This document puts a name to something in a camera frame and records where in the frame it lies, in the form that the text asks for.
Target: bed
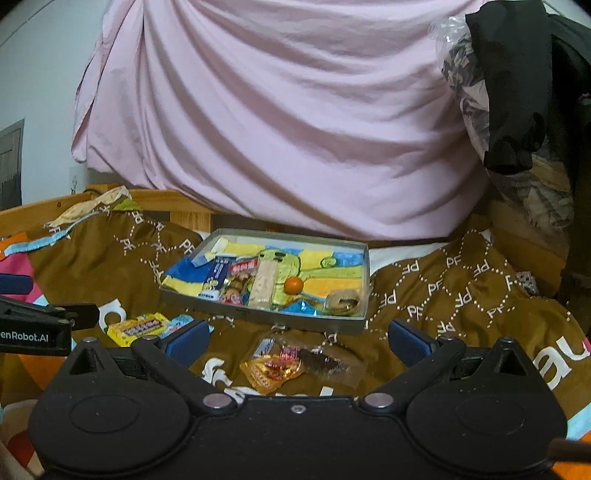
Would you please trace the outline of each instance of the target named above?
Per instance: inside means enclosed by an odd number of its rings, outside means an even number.
[[[113,191],[128,194],[92,203]],[[89,207],[64,220],[80,205]],[[156,212],[153,219],[150,212]],[[91,301],[100,306],[106,323],[156,310],[173,317],[186,311],[160,303],[158,279],[211,233],[216,218],[224,215],[172,190],[127,191],[115,184],[91,185],[81,194],[0,212],[0,238],[4,238],[0,271],[34,277],[36,289],[22,298],[25,301]],[[268,231],[287,229],[277,223],[263,226]],[[374,290],[363,335],[296,333],[306,342],[354,352],[366,365],[362,377],[354,385],[342,385],[302,375],[286,383],[280,394],[356,395],[397,375],[403,367],[392,358],[384,329],[384,322],[397,316],[416,322],[430,335],[456,332],[471,345],[515,336],[565,409],[569,436],[591,439],[591,397],[579,388],[591,382],[591,344],[570,313],[547,300],[558,289],[564,259],[494,226],[482,215],[472,215],[450,238],[436,243],[369,244],[374,247],[370,252]],[[546,298],[530,297],[518,281],[519,271],[531,272]],[[60,278],[59,286],[55,278]],[[191,370],[238,401],[257,394],[241,377],[239,364],[277,329],[191,314],[207,320],[212,331],[207,354]],[[103,332],[95,334],[109,344]],[[27,420],[61,362],[61,358],[2,356],[0,464],[5,471],[1,478],[30,479],[42,472],[28,441]],[[567,479],[585,478],[582,475],[589,473],[581,466],[557,468]]]

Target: wooden bed frame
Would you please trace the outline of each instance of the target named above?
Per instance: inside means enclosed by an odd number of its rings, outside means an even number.
[[[37,228],[59,217],[68,208],[79,202],[92,200],[102,193],[119,186],[116,183],[90,185],[84,193],[59,197],[45,202],[23,205],[0,212],[0,238]],[[211,210],[185,197],[175,190],[129,191],[133,200],[149,212],[168,212],[170,221],[189,230],[212,231],[214,215],[227,215]],[[282,231],[279,223],[265,223],[268,232]],[[560,272],[564,259],[553,252],[513,235],[503,229],[491,228],[495,246],[516,268],[531,271],[538,279],[538,285],[547,296],[552,296],[560,285]],[[384,247],[388,242],[370,242],[370,247]]]

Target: blue gripper pad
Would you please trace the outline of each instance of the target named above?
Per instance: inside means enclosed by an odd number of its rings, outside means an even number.
[[[408,368],[431,355],[437,341],[425,333],[393,320],[388,326],[388,344],[392,353]]]
[[[193,320],[161,341],[160,348],[167,356],[189,368],[209,346],[209,324]]]
[[[0,273],[0,295],[27,295],[33,290],[33,279],[27,275]]]

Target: orange ball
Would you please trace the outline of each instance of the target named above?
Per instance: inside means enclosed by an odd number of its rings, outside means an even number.
[[[304,282],[300,277],[287,277],[283,289],[288,295],[299,295],[304,290]]]

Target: pink curtain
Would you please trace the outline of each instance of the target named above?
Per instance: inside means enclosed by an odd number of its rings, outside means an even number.
[[[356,238],[447,235],[488,179],[427,36],[483,0],[113,0],[72,153]]]

